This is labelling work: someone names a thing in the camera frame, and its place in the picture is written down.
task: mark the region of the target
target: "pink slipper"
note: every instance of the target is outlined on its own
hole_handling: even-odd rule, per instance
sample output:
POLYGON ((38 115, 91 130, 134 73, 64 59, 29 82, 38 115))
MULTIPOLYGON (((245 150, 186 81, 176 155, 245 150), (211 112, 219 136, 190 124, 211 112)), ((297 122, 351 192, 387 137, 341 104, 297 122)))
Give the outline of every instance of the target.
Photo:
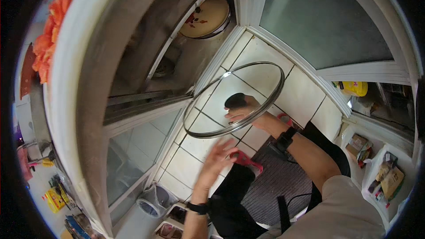
POLYGON ((263 166, 261 164, 257 163, 257 162, 253 162, 243 151, 238 150, 237 152, 232 153, 230 155, 230 157, 233 158, 236 155, 237 155, 238 159, 236 160, 235 163, 242 165, 242 166, 253 165, 260 170, 260 173, 263 172, 263 166))

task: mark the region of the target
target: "white tile floor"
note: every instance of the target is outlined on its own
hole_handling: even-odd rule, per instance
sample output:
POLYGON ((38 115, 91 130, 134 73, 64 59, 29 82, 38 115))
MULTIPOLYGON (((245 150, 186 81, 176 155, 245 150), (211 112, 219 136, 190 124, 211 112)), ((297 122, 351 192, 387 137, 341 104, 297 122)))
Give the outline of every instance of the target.
MULTIPOLYGON (((268 110, 270 113, 277 116, 285 111, 301 127, 312 120, 330 139, 336 134, 342 114, 330 99, 325 99, 325 93, 321 88, 285 56, 257 37, 253 37, 249 32, 241 36, 215 77, 230 68, 254 61, 274 62, 283 69, 286 76, 284 89, 275 104, 268 110)), ((270 68, 267 69, 267 67, 261 69, 260 66, 255 66, 251 72, 245 70, 236 76, 230 75, 218 85, 214 85, 215 89, 210 89, 195 104, 198 110, 194 108, 190 113, 188 118, 189 126, 192 125, 190 130, 207 132, 228 126, 228 120, 224 118, 227 113, 224 110, 224 102, 234 93, 254 96, 263 103, 266 100, 265 96, 271 93, 277 81, 276 70, 273 72, 269 70, 270 68)), ((230 147, 237 146, 252 157, 269 136, 263 130, 248 125, 225 138, 233 138, 234 143, 230 147)), ((178 196, 180 200, 189 199, 199 170, 216 140, 193 138, 186 135, 184 130, 180 130, 155 180, 178 196)), ((231 166, 220 173, 210 195, 218 188, 230 169, 231 166)))

